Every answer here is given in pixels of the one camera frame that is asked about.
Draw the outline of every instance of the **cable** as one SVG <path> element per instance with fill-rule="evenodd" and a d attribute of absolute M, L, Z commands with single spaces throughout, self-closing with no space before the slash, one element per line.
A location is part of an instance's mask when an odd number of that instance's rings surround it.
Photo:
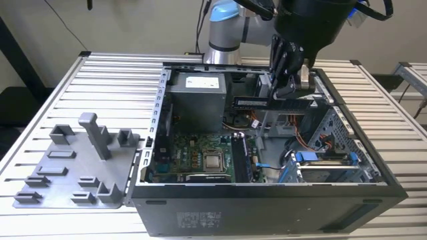
<path fill-rule="evenodd" d="M 224 122 L 222 123 L 227 128 L 230 128 L 231 130 L 235 130 L 235 131 L 243 131 L 243 130 L 250 130 L 251 128 L 238 128 L 238 127 L 234 127 L 234 126 L 230 126 L 227 125 Z"/>
<path fill-rule="evenodd" d="M 71 31 L 71 29 L 68 28 L 62 16 L 59 15 L 59 13 L 56 12 L 55 8 L 52 7 L 52 5 L 50 4 L 48 0 L 44 0 L 46 4 L 50 6 L 50 8 L 52 9 L 54 13 L 56 14 L 59 20 L 62 21 L 62 24 L 64 25 L 66 29 L 68 30 L 68 32 L 71 33 L 71 35 L 74 35 L 75 39 L 79 41 L 79 43 L 82 44 L 84 50 L 88 51 L 87 46 L 83 44 L 83 42 L 80 41 L 80 39 L 78 38 L 78 36 L 75 35 L 75 33 Z"/>
<path fill-rule="evenodd" d="M 200 53 L 200 48 L 199 48 L 199 26 L 200 26 L 200 18 L 202 18 L 202 11 L 203 11 L 204 4 L 206 4 L 206 0 L 202 0 L 200 10 L 199 10 L 199 18 L 198 18 L 198 26 L 195 27 L 195 52 L 196 53 Z"/>
<path fill-rule="evenodd" d="M 422 110 L 423 110 L 423 108 L 419 107 L 418 110 L 417 110 L 417 113 L 415 113 L 415 115 L 414 115 L 414 119 L 418 118 L 418 116 L 421 115 Z"/>
<path fill-rule="evenodd" d="M 196 38 L 195 44 L 196 44 L 196 50 L 198 50 L 196 53 L 200 53 L 199 37 L 200 37 L 200 33 L 202 33 L 203 23 L 206 21 L 207 15 L 208 15 L 211 3 L 212 3 L 212 0 L 207 0 L 206 1 L 206 5 L 204 5 L 204 9 L 203 9 L 202 22 L 200 22 L 200 25 L 198 24 L 198 30 L 196 30 L 196 36 L 195 36 L 195 38 Z"/>
<path fill-rule="evenodd" d="M 258 168 L 262 169 L 274 169 L 274 170 L 282 170 L 283 167 L 278 168 L 278 167 L 272 167 L 272 166 L 256 166 Z"/>
<path fill-rule="evenodd" d="M 400 98 L 399 98 L 398 103 L 400 103 L 400 101 L 402 101 L 402 99 L 403 99 L 403 96 L 404 96 L 404 94 L 407 93 L 407 90 L 409 90 L 410 87 L 411 87 L 411 84 L 407 84 L 407 87 L 406 87 L 406 89 L 403 90 L 403 93 L 402 93 L 402 96 L 400 96 Z"/>
<path fill-rule="evenodd" d="M 302 138 L 302 135 L 299 133 L 299 128 L 298 128 L 298 124 L 296 124 L 296 115 L 291 115 L 291 124 L 295 126 L 295 136 L 296 136 L 296 140 L 299 142 L 299 144 L 308 150 L 308 151 L 314 151 L 314 149 L 307 145 L 307 143 L 304 142 L 304 139 Z"/>

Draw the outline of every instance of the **sticker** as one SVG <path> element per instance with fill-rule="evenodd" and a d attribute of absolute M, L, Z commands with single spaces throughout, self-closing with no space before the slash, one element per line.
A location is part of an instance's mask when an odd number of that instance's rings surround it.
<path fill-rule="evenodd" d="M 260 121 L 258 121 L 256 119 L 254 120 L 254 122 L 252 122 L 252 128 L 258 128 L 259 127 L 259 124 L 260 124 Z"/>
<path fill-rule="evenodd" d="M 203 211 L 203 212 L 178 212 L 178 227 L 180 229 L 191 228 L 219 228 L 222 220 L 222 212 Z"/>
<path fill-rule="evenodd" d="M 248 106 L 267 106 L 266 101 L 238 101 L 238 105 L 248 105 Z"/>
<path fill-rule="evenodd" d="M 220 81 L 218 77 L 190 76 L 186 79 L 186 88 L 219 89 Z"/>

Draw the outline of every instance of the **metal rail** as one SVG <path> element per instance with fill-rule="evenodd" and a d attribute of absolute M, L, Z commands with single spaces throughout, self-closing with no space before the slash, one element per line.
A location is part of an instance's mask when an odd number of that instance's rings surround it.
<path fill-rule="evenodd" d="M 244 57 L 244 65 L 267 65 L 266 58 Z M 163 62 L 200 63 L 200 56 L 92 53 L 72 65 L 55 92 L 0 161 L 0 236 L 31 239 L 150 238 L 132 207 L 119 209 L 14 208 L 14 195 L 47 150 L 55 124 L 75 124 L 83 111 L 95 112 L 111 132 L 132 128 L 144 135 Z M 319 60 L 409 199 L 350 235 L 292 236 L 291 239 L 406 239 L 427 237 L 427 137 L 418 123 L 362 66 Z M 284 236 L 222 237 L 282 239 Z"/>

